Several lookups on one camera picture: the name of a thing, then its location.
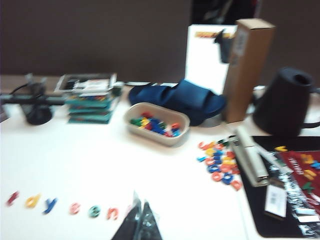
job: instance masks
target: gray wall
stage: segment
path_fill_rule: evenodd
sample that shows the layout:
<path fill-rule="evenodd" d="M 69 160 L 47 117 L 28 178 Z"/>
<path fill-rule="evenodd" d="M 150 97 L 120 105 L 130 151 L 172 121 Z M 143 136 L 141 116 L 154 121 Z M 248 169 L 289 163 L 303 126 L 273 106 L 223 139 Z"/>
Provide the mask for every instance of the gray wall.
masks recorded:
<path fill-rule="evenodd" d="M 319 0 L 262 0 L 257 17 L 276 26 L 260 84 L 268 84 L 282 67 L 313 76 L 320 87 Z"/>
<path fill-rule="evenodd" d="M 1 0 L 1 73 L 185 75 L 191 0 Z"/>

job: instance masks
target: yellow letter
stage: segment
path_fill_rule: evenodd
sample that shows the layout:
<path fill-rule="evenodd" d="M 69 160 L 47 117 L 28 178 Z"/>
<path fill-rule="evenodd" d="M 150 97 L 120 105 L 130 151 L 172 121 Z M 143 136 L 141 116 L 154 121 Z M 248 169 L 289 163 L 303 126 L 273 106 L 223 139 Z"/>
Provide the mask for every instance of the yellow letter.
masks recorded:
<path fill-rule="evenodd" d="M 34 208 L 37 205 L 37 202 L 40 198 L 40 194 L 36 195 L 36 196 L 31 196 L 29 197 L 26 201 L 25 201 L 25 206 L 27 208 Z"/>

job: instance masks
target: black mat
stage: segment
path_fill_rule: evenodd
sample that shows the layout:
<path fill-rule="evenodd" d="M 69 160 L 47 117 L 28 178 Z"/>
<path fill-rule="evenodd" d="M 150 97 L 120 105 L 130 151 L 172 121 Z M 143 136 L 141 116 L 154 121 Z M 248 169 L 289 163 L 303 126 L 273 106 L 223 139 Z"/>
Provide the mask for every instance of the black mat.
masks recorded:
<path fill-rule="evenodd" d="M 320 150 L 320 137 L 301 136 L 294 138 L 274 136 L 254 136 L 253 139 L 267 151 L 274 151 L 275 147 L 286 146 L 290 151 Z M 252 187 L 249 180 L 241 170 L 243 186 L 253 215 L 255 227 L 259 234 L 265 238 L 302 238 L 303 235 L 287 204 L 286 218 L 281 221 L 264 214 L 267 187 Z"/>

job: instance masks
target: black kettle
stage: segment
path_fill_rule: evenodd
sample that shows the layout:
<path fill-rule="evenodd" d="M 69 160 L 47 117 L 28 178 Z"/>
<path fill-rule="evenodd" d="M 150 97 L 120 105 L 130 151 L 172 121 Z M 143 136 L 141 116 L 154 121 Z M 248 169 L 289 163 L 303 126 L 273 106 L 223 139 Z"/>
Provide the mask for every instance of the black kettle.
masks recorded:
<path fill-rule="evenodd" d="M 310 75 L 292 67 L 281 68 L 257 101 L 253 121 L 267 133 L 282 137 L 296 137 L 303 128 L 316 128 L 320 121 L 304 123 L 310 93 L 320 93 Z"/>

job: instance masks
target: book stack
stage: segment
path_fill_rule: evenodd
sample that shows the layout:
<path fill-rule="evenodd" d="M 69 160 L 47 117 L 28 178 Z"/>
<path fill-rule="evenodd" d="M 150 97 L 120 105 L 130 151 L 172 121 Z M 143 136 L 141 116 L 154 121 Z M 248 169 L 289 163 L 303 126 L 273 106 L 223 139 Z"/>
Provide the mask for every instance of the book stack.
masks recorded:
<path fill-rule="evenodd" d="M 66 100 L 69 105 L 69 123 L 108 124 L 112 115 L 113 98 L 106 95 L 71 95 Z"/>
<path fill-rule="evenodd" d="M 88 73 L 63 75 L 56 92 L 67 95 L 69 123 L 108 124 L 122 86 L 116 73 Z"/>

